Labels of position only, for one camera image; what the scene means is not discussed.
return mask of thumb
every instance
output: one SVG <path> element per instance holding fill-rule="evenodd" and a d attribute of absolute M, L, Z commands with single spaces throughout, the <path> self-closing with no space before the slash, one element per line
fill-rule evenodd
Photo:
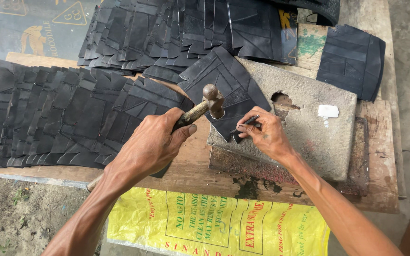
<path fill-rule="evenodd" d="M 238 131 L 246 133 L 251 137 L 262 136 L 263 132 L 257 129 L 256 126 L 250 124 L 239 124 L 236 128 Z"/>
<path fill-rule="evenodd" d="M 179 128 L 178 130 L 174 131 L 174 133 L 172 133 L 172 141 L 170 142 L 170 145 L 173 148 L 179 148 L 179 146 L 181 146 L 181 143 L 185 142 L 186 139 L 196 131 L 197 125 L 195 124 L 190 124 L 188 126 Z"/>

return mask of concrete block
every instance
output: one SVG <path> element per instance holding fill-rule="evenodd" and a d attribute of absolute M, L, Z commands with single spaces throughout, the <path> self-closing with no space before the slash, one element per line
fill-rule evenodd
<path fill-rule="evenodd" d="M 356 94 L 267 64 L 236 59 L 259 85 L 272 107 L 272 113 L 270 99 L 277 92 L 288 95 L 293 105 L 300 108 L 290 110 L 283 122 L 293 148 L 323 178 L 345 181 L 354 129 Z M 338 107 L 338 117 L 324 119 L 318 116 L 319 105 Z M 262 153 L 251 138 L 243 139 L 239 144 L 226 142 L 213 126 L 207 143 L 255 160 L 280 165 Z"/>

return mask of gold triangle logo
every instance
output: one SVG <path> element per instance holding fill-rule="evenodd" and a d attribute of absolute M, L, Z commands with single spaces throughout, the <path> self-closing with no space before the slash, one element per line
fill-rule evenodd
<path fill-rule="evenodd" d="M 26 6 L 23 0 L 0 0 L 0 13 L 25 16 Z"/>
<path fill-rule="evenodd" d="M 83 11 L 82 3 L 74 3 L 71 7 L 65 9 L 64 12 L 53 19 L 52 22 L 69 25 L 86 25 L 87 19 L 85 17 L 85 12 Z"/>

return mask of yellow sack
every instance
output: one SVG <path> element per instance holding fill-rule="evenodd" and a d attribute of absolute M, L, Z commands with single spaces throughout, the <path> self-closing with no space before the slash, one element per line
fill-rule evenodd
<path fill-rule="evenodd" d="M 171 256 L 327 256 L 314 206 L 133 188 L 108 217 L 107 241 Z"/>

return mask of hole in stone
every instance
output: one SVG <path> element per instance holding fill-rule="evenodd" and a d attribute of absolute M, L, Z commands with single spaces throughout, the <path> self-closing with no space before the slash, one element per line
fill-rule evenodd
<path fill-rule="evenodd" d="M 275 115 L 279 116 L 281 120 L 285 121 L 286 116 L 290 110 L 300 109 L 292 104 L 292 100 L 289 96 L 281 92 L 276 92 L 271 96 L 271 101 L 275 110 Z"/>

